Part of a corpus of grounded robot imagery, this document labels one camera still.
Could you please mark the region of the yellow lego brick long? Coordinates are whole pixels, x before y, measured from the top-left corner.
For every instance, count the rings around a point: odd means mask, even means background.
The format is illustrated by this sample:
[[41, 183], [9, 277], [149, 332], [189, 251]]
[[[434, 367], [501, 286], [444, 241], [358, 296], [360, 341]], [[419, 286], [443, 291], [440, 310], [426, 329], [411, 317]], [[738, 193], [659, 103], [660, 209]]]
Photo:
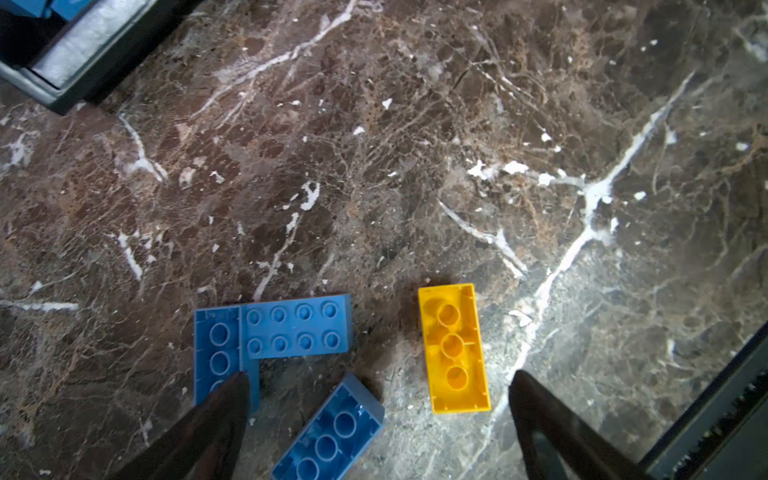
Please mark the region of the yellow lego brick long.
[[432, 411], [489, 411], [491, 399], [474, 285], [421, 288], [418, 306]]

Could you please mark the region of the black bin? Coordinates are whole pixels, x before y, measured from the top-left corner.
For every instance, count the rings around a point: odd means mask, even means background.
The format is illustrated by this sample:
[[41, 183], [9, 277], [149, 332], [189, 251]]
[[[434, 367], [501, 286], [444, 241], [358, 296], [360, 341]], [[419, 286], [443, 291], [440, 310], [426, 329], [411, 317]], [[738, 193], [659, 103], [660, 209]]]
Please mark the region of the black bin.
[[60, 115], [79, 101], [98, 104], [198, 5], [3, 1], [1, 81]]

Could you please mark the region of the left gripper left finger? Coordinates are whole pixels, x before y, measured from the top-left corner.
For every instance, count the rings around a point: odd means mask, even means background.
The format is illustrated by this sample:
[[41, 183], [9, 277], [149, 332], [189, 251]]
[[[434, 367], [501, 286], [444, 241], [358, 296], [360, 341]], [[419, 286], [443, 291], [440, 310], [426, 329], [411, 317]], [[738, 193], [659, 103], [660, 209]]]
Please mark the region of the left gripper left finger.
[[237, 372], [192, 408], [113, 479], [230, 479], [250, 408], [250, 382]]

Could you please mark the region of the blue lego brick diagonal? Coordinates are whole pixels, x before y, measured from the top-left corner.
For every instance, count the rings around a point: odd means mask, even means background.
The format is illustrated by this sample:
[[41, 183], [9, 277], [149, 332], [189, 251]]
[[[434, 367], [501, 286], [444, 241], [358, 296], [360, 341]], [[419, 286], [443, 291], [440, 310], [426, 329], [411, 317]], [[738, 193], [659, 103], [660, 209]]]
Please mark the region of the blue lego brick diagonal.
[[249, 380], [249, 414], [260, 404], [260, 379], [257, 360], [242, 352], [239, 305], [203, 308], [194, 312], [194, 401], [205, 398], [230, 376], [245, 372]]

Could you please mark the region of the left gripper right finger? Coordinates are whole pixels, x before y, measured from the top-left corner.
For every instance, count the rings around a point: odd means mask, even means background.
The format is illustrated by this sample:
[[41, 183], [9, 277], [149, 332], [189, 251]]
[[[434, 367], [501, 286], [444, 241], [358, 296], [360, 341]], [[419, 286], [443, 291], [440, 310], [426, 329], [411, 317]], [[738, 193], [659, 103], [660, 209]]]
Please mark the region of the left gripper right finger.
[[508, 400], [530, 479], [647, 479], [649, 476], [524, 370]]

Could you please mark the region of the blue lego brick front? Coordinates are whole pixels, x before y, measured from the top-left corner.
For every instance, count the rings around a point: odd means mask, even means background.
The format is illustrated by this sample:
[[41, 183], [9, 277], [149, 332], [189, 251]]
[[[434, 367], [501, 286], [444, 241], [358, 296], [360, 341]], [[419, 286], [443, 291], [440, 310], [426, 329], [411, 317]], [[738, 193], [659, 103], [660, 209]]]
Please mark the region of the blue lego brick front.
[[346, 374], [271, 471], [273, 479], [341, 479], [385, 424], [385, 409]]

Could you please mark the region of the blue lego brick angled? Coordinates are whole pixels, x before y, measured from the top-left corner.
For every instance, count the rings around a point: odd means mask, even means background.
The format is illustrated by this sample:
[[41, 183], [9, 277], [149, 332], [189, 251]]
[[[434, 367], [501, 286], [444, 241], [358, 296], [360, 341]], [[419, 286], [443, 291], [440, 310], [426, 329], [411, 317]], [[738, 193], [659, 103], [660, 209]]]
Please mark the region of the blue lego brick angled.
[[241, 335], [247, 360], [345, 353], [353, 345], [351, 296], [245, 304]]

